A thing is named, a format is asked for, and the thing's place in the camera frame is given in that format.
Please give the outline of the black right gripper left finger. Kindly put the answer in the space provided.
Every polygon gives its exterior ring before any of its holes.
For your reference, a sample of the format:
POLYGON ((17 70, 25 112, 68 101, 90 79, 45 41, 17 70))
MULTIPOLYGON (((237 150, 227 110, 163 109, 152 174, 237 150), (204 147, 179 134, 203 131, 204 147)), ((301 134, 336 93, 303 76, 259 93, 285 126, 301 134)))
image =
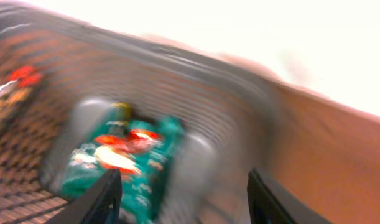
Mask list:
POLYGON ((119 222, 121 174, 110 169, 81 197, 45 224, 114 224, 119 222))

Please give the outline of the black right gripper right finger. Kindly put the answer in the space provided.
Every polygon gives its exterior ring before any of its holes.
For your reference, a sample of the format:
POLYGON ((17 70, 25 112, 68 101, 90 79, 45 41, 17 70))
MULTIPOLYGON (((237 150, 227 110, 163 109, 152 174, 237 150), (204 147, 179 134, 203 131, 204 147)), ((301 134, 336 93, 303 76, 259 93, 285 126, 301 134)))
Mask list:
POLYGON ((259 167, 249 171, 247 193, 252 224, 330 224, 259 167))

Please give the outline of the green Nescafe coffee bag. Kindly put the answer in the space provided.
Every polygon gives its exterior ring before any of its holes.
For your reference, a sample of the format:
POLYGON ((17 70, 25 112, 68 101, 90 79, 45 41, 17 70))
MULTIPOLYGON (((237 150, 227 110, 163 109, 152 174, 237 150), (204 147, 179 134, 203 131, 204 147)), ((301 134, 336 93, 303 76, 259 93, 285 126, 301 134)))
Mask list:
POLYGON ((119 169, 121 209, 136 223, 153 223, 183 135, 176 117, 164 116, 151 123, 132 118, 131 105, 111 103, 103 119, 70 154, 60 193, 78 198, 107 170, 119 169))

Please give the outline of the orange spaghetti pasta pack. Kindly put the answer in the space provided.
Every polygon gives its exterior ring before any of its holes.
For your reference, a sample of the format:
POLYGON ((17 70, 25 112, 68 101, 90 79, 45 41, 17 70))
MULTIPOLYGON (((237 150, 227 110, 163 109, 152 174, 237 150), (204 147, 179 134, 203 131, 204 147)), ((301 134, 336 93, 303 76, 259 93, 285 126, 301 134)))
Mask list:
POLYGON ((33 66, 26 65, 15 69, 0 85, 0 122, 11 113, 13 106, 26 100, 44 79, 44 74, 33 66))

